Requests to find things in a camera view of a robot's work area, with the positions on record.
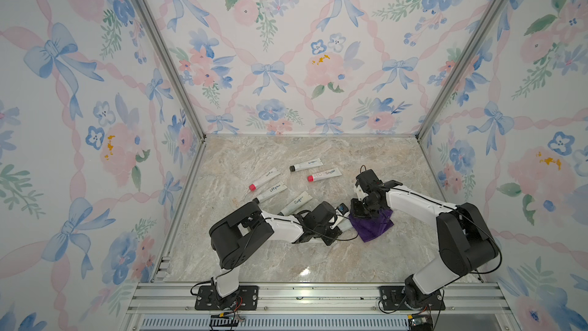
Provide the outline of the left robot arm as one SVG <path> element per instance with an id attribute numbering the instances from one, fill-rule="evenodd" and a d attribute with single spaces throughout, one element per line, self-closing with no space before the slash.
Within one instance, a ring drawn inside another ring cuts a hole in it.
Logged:
<path id="1" fill-rule="evenodd" d="M 257 201 L 241 206 L 209 230 L 220 265 L 220 272 L 211 279 L 216 295 L 225 299 L 237 293 L 239 267 L 266 242 L 334 244 L 344 232 L 338 225 L 340 218 L 338 210 L 327 202 L 288 216 L 263 211 Z"/>

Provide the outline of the purple cloth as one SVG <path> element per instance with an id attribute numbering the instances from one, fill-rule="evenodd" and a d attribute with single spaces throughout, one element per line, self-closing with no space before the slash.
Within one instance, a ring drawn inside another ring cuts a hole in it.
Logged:
<path id="1" fill-rule="evenodd" d="M 367 243 L 381 237 L 394 226 L 391 220 L 392 214 L 391 209 L 378 209 L 375 211 L 353 209 L 350 212 L 349 219 L 360 239 Z"/>

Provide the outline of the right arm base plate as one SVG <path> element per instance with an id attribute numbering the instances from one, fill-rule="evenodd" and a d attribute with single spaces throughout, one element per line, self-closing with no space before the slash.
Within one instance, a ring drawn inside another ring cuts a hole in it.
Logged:
<path id="1" fill-rule="evenodd" d="M 422 294 L 417 288 L 400 285 L 378 288 L 379 307 L 384 312 L 445 310 L 444 297 L 440 290 L 432 294 Z"/>

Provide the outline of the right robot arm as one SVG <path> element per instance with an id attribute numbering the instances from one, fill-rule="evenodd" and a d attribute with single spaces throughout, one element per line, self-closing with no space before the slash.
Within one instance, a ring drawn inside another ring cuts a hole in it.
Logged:
<path id="1" fill-rule="evenodd" d="M 352 212 L 356 216 L 371 219 L 385 211 L 399 210 L 436 230 L 438 255 L 405 280 L 404 293 L 411 307 L 439 296 L 441 288 L 502 256 L 473 204 L 442 202 L 398 181 L 382 182 L 371 169 L 356 176 L 355 194 Z"/>

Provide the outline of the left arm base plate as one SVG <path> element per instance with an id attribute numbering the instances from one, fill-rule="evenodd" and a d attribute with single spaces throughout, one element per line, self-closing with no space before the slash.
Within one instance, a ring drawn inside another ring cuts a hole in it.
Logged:
<path id="1" fill-rule="evenodd" d="M 259 300 L 258 286 L 239 286 L 239 288 L 226 297 L 217 294 L 212 285 L 204 285 L 198 288 L 195 294 L 195 310 L 256 310 Z"/>

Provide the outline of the white toothpaste tube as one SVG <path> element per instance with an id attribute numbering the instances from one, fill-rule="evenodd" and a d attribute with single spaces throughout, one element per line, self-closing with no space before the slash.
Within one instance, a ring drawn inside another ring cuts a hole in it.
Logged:
<path id="1" fill-rule="evenodd" d="M 353 228 L 351 221 L 348 218 L 342 217 L 338 218 L 335 227 L 339 228 L 342 232 L 346 232 Z"/>

